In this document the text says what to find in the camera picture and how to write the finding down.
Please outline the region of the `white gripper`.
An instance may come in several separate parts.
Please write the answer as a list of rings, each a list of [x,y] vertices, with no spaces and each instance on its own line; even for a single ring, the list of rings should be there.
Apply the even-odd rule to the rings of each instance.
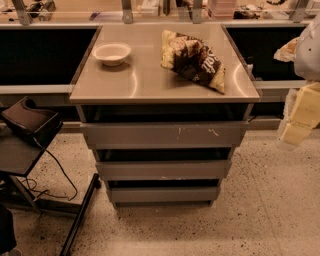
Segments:
[[[298,38],[290,40],[274,54],[282,62],[294,61]],[[292,146],[300,145],[320,123],[320,83],[308,82],[298,89],[290,89],[286,96],[280,140]]]

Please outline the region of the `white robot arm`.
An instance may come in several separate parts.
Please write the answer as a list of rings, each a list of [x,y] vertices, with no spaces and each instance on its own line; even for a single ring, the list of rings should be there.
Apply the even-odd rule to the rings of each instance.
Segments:
[[[320,14],[299,37],[278,49],[274,58],[292,61],[295,74],[306,80],[300,89],[289,90],[278,128],[277,147],[293,150],[320,123]]]

